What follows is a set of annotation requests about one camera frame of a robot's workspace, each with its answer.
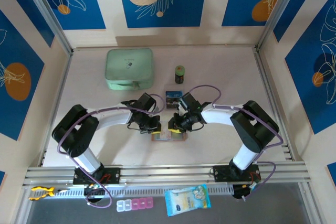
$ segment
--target mint green case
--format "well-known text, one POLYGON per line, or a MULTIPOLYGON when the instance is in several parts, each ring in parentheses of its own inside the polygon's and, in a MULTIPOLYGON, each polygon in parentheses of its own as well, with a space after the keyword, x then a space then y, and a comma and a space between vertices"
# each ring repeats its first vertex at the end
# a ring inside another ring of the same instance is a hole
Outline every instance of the mint green case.
POLYGON ((154 59, 150 48, 112 49, 107 53, 105 79, 114 90, 148 89, 154 83, 154 59))

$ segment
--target white table surface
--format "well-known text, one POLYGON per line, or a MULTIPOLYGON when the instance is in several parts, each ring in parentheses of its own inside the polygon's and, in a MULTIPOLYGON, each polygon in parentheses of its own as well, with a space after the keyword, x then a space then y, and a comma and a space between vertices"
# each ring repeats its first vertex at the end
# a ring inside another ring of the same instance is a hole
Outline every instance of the white table surface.
MULTIPOLYGON (((139 91, 110 90, 104 79, 108 50, 75 51, 65 88, 62 93, 55 125, 75 104, 84 108, 105 108, 121 101, 138 99, 143 92, 164 95, 174 85, 174 69, 185 67, 185 92, 200 84, 211 84, 221 89, 218 104, 237 105, 255 100, 271 115, 269 102, 262 85, 251 48, 225 46, 153 47, 155 82, 152 88, 139 91)), ((200 103, 212 101, 217 91, 200 88, 193 91, 200 103)), ((168 121, 174 110, 161 113, 168 121)), ((96 131, 90 148, 104 165, 172 165, 229 162, 242 145, 232 126, 206 124, 197 132, 188 133, 185 142, 152 142, 149 134, 128 130, 117 125, 96 131)), ((56 151, 57 143, 48 144, 44 166, 72 166, 56 151)), ((269 149, 260 161, 285 161, 281 146, 269 149)))

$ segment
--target blue snack package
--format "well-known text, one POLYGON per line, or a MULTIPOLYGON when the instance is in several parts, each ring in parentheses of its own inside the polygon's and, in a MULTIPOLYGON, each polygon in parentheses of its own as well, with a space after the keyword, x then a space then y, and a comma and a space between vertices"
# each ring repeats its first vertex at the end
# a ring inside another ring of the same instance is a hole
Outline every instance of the blue snack package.
POLYGON ((211 208, 206 185, 166 191, 164 193, 168 216, 197 208, 211 208))

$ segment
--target green storage box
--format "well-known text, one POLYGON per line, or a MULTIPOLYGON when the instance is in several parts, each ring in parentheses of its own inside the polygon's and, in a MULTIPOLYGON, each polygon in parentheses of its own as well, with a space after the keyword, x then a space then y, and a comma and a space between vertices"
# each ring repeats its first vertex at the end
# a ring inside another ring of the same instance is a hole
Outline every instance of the green storage box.
POLYGON ((154 59, 150 48, 113 49, 107 53, 105 79, 114 90, 148 89, 154 83, 154 59))

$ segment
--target gray floor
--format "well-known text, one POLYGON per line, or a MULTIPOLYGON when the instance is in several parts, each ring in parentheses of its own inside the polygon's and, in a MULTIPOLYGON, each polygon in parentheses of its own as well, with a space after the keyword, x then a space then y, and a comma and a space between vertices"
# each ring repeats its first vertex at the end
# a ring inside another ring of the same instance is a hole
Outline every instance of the gray floor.
POLYGON ((117 212, 116 200, 109 209, 95 209, 84 199, 42 199, 33 203, 28 223, 309 223, 297 184, 266 184, 246 202, 211 196, 211 209, 173 217, 167 216, 164 197, 154 197, 152 209, 129 212, 117 212))

